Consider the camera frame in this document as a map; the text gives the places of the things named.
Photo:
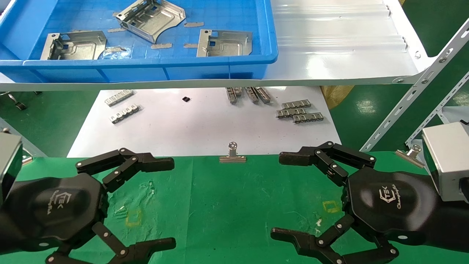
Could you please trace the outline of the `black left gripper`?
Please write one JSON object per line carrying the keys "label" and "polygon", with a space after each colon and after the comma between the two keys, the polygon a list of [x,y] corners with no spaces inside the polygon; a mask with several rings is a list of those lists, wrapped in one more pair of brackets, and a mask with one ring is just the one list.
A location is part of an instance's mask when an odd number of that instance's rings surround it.
{"label": "black left gripper", "polygon": [[[139,172],[166,172],[173,158],[117,149],[76,164],[75,177],[45,177],[13,184],[7,196],[7,252],[57,248],[47,264],[87,264],[70,258],[95,235],[115,253],[109,264],[147,264],[152,255],[176,247],[173,237],[137,242],[128,247],[106,227],[108,194]],[[102,184],[92,175],[112,169]]]}

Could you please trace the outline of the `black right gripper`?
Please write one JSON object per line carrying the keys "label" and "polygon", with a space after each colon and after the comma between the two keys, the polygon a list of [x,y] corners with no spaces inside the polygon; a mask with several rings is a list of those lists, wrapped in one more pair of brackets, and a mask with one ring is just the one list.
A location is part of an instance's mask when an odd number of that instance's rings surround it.
{"label": "black right gripper", "polygon": [[[338,187],[346,187],[346,214],[321,236],[274,227],[271,238],[291,243],[300,256],[322,264],[388,264],[399,251],[388,242],[424,245],[429,239],[429,223],[440,197],[429,176],[408,172],[379,172],[376,158],[334,142],[298,152],[281,152],[280,164],[315,166]],[[338,163],[359,169],[350,177]],[[351,227],[375,249],[340,255],[332,249]]]}

